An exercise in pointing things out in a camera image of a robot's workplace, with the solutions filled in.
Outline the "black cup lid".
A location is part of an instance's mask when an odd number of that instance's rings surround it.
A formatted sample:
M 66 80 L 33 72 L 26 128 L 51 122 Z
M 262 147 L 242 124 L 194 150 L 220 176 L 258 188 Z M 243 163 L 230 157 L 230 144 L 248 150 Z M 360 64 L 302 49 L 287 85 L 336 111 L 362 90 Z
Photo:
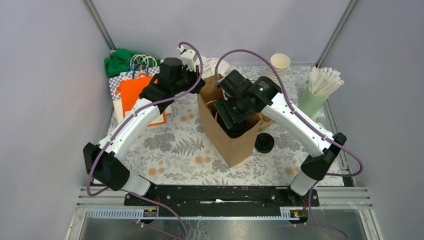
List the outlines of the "black cup lid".
M 232 128 L 229 128 L 226 133 L 232 138 L 236 139 L 241 137 L 247 131 L 247 126 L 245 124 L 234 125 Z

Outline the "brown pulp cup carrier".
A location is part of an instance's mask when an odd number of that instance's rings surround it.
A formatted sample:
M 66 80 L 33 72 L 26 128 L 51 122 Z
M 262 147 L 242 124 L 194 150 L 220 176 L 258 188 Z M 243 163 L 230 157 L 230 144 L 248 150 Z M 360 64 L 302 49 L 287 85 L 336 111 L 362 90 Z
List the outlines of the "brown pulp cup carrier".
M 271 118 L 263 115 L 262 113 L 258 113 L 258 116 L 260 118 L 259 127 L 258 127 L 259 131 L 262 131 L 268 128 L 273 123 L 273 120 Z

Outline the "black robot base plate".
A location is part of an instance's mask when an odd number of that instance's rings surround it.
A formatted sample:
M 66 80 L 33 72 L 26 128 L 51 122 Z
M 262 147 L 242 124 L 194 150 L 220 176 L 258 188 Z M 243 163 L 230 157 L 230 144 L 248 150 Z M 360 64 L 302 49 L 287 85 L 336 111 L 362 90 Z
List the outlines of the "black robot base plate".
M 312 191 L 311 203 L 308 195 L 299 196 L 285 186 L 242 185 L 165 185 L 149 188 L 145 199 L 131 194 L 125 196 L 124 205 L 130 207 L 152 207 L 170 213 L 206 213 L 212 211 L 244 212 L 255 209 L 287 208 L 307 210 L 308 206 L 320 205 L 316 190 Z

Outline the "brown paper bag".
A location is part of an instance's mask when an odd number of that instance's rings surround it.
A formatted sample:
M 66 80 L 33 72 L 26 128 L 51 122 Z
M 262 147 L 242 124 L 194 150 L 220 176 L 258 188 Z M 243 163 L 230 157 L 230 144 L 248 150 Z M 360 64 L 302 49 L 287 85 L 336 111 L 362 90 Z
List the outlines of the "brown paper bag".
M 225 125 L 218 122 L 219 114 L 214 103 L 224 98 L 223 91 L 215 87 L 215 77 L 204 79 L 205 86 L 197 94 L 200 126 L 220 156 L 232 168 L 252 155 L 259 133 L 261 118 L 254 114 L 243 123 L 241 133 L 228 135 Z

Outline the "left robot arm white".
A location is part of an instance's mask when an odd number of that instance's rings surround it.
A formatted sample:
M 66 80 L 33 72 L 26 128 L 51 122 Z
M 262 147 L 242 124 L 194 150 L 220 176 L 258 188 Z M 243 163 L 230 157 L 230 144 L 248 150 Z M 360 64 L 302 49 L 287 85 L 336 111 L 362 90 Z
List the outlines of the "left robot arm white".
M 202 74 L 201 57 L 165 58 L 159 73 L 151 77 L 116 128 L 97 144 L 89 142 L 83 148 L 88 181 L 97 180 L 107 189 L 136 195 L 144 206 L 152 204 L 155 192 L 150 188 L 151 182 L 130 171 L 122 160 L 142 131 L 175 99 L 200 91 L 205 85 Z

